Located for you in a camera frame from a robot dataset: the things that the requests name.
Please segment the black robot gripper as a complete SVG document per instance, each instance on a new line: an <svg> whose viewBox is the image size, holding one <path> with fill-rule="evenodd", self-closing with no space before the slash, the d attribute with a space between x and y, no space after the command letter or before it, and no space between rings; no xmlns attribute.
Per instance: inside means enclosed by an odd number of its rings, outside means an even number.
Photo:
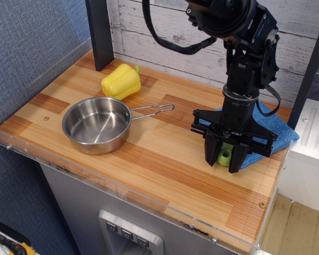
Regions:
<svg viewBox="0 0 319 255"><path fill-rule="evenodd" d="M234 99L225 96L221 110L193 111L194 121L191 130L200 133L205 139L205 160L213 166L219 155L223 143L233 145L229 173L238 173L248 154L253 152L270 157L272 144L277 135L260 126L253 118L253 111L257 98ZM199 120L206 120L211 124L205 126ZM253 141L253 138L265 139L266 143Z"/></svg>

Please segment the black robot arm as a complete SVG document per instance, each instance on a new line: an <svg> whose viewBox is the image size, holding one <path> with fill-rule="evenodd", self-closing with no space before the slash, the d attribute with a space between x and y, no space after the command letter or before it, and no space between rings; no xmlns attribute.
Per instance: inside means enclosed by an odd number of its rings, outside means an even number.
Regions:
<svg viewBox="0 0 319 255"><path fill-rule="evenodd" d="M277 135L259 125L254 117L260 109L262 89L271 87L278 66L277 22L257 1L189 1L189 20L212 38L224 41L227 82L222 89L220 111L196 109L191 129L203 135L205 159L214 165L223 145L232 145L229 172L237 173L247 155L269 157Z"/></svg>

